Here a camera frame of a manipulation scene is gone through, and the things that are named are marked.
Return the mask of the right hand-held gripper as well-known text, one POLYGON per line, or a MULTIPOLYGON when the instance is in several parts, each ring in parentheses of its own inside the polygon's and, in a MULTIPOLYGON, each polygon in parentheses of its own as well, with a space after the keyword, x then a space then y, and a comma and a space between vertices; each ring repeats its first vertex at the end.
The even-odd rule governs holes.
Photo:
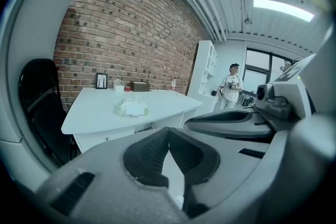
MULTIPOLYGON (((335 112, 335 32, 316 54, 287 69, 269 84, 257 88, 254 106, 279 119, 294 113, 304 119, 314 113, 335 112)), ((262 139, 274 130, 253 107, 213 112, 187 120, 184 128, 232 139, 262 139)))

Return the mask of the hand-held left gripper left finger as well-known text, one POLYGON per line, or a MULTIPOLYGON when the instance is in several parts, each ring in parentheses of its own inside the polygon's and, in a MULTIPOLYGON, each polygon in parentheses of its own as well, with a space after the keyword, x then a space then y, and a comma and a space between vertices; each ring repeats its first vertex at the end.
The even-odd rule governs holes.
POLYGON ((100 143, 62 166, 37 197, 75 223, 183 223, 189 220, 166 187, 140 183, 125 168, 123 154, 157 130, 100 143))

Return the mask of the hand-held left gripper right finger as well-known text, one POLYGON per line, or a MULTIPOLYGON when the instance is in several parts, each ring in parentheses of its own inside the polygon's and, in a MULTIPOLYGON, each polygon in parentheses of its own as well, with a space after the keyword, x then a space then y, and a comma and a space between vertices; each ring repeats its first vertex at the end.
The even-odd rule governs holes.
POLYGON ((237 140, 169 128, 167 145, 184 176, 182 209, 170 218, 257 218, 274 177, 274 138, 237 140))

